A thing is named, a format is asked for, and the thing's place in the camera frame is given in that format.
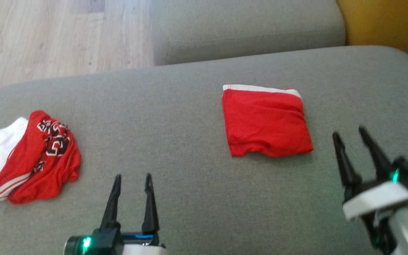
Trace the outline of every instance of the gray ottoman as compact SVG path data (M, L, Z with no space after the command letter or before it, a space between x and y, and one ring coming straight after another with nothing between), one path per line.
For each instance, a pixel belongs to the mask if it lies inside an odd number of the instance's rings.
M156 65L342 46L336 0L151 0Z
M308 155L231 158L223 84L297 89L314 143ZM27 82L0 90L0 127L36 110L68 123L81 176L52 200L0 202L0 255L61 254L98 227L122 173L119 221L141 229L153 174L160 239L171 254L377 254L346 222L332 132L374 177L364 124L391 157L408 157L408 55L339 47Z

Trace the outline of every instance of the yellow cushion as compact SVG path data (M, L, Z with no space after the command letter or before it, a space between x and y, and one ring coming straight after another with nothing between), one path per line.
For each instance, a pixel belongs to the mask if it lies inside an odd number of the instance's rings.
M338 0L347 45L384 45L408 53L408 0Z

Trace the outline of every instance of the green led indicator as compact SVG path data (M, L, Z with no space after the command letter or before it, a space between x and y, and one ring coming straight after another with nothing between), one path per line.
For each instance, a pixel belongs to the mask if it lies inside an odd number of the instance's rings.
M86 237L84 240L83 240L83 249L88 249L89 248L89 246L91 246L91 238L90 237Z
M390 179L391 179L393 182L398 182L398 179L399 179L399 177L400 177L399 173L400 173L400 170L399 170L399 169L397 169L396 171L390 173Z

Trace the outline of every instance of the striped trim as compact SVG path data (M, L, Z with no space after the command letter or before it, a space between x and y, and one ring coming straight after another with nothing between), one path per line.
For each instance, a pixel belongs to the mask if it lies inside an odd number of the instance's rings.
M24 174L22 176L18 176L17 178L13 178L10 181L6 182L5 184L1 185L0 187L0 197L2 195L10 193L14 188L20 186L25 181L29 179L31 173Z
M243 90L243 91L254 91L254 92L272 92L272 93L285 93L300 97L300 94L295 89L274 89L273 87L260 87L253 85L242 85L242 84L227 84L223 86L223 90L233 89L233 90Z

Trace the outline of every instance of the folded red cloth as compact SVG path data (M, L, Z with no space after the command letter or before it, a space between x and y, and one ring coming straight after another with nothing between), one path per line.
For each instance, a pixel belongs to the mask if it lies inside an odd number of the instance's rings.
M80 165L81 154L67 124L35 111L0 172L0 200L24 204L56 197L63 183L78 179Z
M225 85L222 104L232 156L260 152L282 157L313 150L301 96L295 89Z

